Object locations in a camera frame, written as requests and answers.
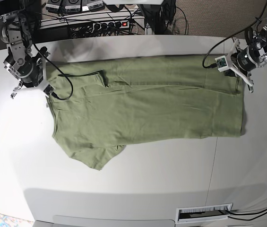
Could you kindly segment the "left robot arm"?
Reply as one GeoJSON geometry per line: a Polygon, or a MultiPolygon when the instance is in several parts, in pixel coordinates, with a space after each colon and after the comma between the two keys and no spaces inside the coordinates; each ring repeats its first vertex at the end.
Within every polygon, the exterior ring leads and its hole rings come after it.
{"type": "Polygon", "coordinates": [[[267,23],[261,31],[245,30],[247,47],[239,50],[239,40],[232,46],[227,56],[216,58],[218,70],[227,76],[246,78],[249,73],[267,64],[267,23]]]}

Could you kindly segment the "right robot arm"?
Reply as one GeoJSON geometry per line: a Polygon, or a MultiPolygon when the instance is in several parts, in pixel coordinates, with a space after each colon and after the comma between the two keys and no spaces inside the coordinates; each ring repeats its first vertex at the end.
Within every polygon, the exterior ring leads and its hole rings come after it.
{"type": "Polygon", "coordinates": [[[43,79],[42,55],[32,55],[32,34],[24,10],[1,15],[1,39],[7,45],[4,68],[26,87],[36,87],[43,79]]]}

